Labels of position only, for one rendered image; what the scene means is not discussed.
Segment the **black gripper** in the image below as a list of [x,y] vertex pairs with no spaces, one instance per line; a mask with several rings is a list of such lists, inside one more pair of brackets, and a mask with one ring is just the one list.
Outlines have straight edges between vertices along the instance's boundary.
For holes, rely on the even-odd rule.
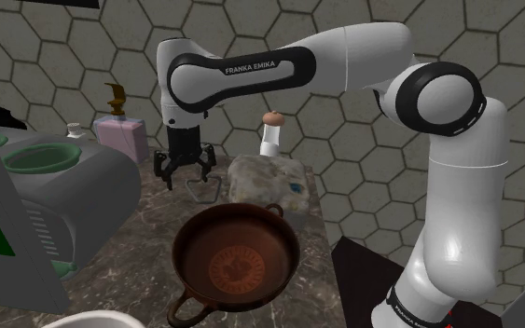
[[200,127],[190,129],[167,128],[168,156],[159,150],[154,151],[153,171],[167,186],[173,189],[172,174],[174,167],[199,164],[200,177],[203,182],[208,181],[208,174],[217,164],[214,147],[210,143],[200,146]]

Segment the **pink soap dispenser, gold pump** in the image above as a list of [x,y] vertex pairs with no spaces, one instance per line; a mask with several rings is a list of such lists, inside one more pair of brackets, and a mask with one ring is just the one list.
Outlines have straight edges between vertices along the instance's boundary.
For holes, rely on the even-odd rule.
[[93,122],[97,141],[140,164],[149,157],[145,121],[126,116],[126,94],[121,85],[107,83],[107,86],[112,89],[114,99],[107,103],[112,108],[110,114]]

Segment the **grey mottled block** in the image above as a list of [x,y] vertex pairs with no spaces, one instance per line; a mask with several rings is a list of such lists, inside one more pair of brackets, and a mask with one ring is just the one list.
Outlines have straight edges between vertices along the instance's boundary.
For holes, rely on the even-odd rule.
[[228,167],[228,181],[230,202],[278,204],[295,230],[301,230],[309,218],[310,189],[298,160],[240,155]]

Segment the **white bottle with brown cap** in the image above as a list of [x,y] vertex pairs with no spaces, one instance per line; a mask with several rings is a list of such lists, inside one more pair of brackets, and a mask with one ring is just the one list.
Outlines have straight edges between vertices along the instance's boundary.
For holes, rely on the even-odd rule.
[[280,132],[285,123],[284,116],[276,111],[268,112],[262,118],[264,124],[259,154],[266,157],[277,157],[280,154]]

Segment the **grey appliance with green rims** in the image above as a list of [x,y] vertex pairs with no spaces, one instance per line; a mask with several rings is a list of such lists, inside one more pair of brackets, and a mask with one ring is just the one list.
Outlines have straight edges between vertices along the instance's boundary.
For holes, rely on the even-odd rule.
[[88,264],[140,199],[136,163],[83,138],[0,127],[0,157],[61,280]]

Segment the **dark robot stand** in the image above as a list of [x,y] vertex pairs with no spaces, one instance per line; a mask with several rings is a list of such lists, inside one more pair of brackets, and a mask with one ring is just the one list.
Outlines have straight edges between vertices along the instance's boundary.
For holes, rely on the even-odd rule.
[[[347,328],[373,328],[371,311],[403,271],[397,263],[341,237],[331,253]],[[455,328],[504,328],[501,318],[470,302],[451,311]]]

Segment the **brown two-handled pan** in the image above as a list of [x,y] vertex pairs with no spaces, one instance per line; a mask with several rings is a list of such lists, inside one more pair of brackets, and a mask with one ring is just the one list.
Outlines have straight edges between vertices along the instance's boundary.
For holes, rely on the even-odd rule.
[[297,271],[300,246],[283,208],[215,205],[178,231],[172,263],[185,286],[168,307],[172,328],[192,328],[214,311],[244,312],[276,298]]

